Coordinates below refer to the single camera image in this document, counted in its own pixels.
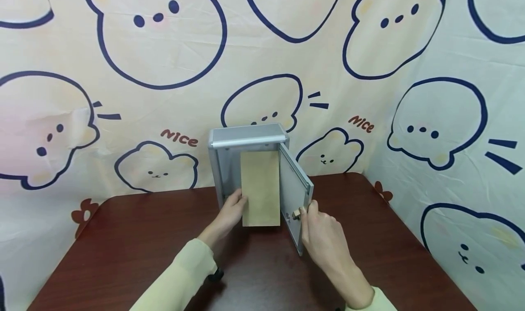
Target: sleeve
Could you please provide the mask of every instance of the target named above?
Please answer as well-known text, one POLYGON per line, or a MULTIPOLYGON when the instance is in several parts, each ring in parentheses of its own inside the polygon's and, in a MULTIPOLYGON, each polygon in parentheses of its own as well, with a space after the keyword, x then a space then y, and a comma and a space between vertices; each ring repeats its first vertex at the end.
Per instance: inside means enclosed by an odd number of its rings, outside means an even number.
MULTIPOLYGON (((385 296, 383 291, 381 291, 377 287, 373 287, 373 288, 374 288, 374 299, 372 300, 372 304, 370 304, 370 307, 361 309, 359 311, 397 311, 394 305, 390 303, 388 298, 385 296)), ((346 307, 345 311, 356 311, 356 310, 346 307)))
POLYGON ((204 279, 216 270, 208 245, 190 240, 130 311, 183 311, 204 279))

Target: wooden table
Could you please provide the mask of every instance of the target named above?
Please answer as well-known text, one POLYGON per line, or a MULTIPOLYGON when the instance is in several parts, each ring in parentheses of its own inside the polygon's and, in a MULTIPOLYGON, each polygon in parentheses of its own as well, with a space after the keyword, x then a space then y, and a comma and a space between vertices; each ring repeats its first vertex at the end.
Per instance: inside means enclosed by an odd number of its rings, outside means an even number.
MULTIPOLYGON (((320 211, 341 222, 356 264, 399 311, 475 310, 360 174, 314 177, 320 211)), ((114 197, 44 285, 30 310, 128 310, 218 212, 214 188, 114 197)), ((344 305, 284 225, 232 231, 188 311, 328 310, 344 305)))

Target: open box door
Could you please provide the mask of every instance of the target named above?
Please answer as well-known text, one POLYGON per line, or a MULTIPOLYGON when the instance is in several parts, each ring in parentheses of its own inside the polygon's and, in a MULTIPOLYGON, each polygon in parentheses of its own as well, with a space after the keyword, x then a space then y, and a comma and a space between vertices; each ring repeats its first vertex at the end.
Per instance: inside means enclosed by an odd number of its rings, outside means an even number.
POLYGON ((308 207, 314 193, 314 184, 282 143, 279 145, 279 185, 281 214, 297 252, 303 255, 301 220, 294 220, 292 214, 300 207, 308 207))

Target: kraft paper envelope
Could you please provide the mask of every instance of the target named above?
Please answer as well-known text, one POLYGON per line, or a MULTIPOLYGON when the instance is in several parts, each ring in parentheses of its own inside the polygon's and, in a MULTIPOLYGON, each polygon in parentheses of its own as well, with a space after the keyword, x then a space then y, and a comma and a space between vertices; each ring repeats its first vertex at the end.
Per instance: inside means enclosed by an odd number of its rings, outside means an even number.
POLYGON ((280 225, 279 152, 242 152, 241 186, 248 197, 243 227, 280 225))

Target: fabric backdrop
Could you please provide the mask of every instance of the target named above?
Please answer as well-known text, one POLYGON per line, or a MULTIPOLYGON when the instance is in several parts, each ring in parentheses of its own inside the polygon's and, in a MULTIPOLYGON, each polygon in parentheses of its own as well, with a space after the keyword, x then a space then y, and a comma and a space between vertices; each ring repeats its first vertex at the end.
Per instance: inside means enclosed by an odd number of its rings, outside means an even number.
POLYGON ((107 198, 212 186, 210 129, 280 122, 307 174, 364 172, 479 310, 518 310, 524 11, 0 0, 0 308, 28 307, 107 198))

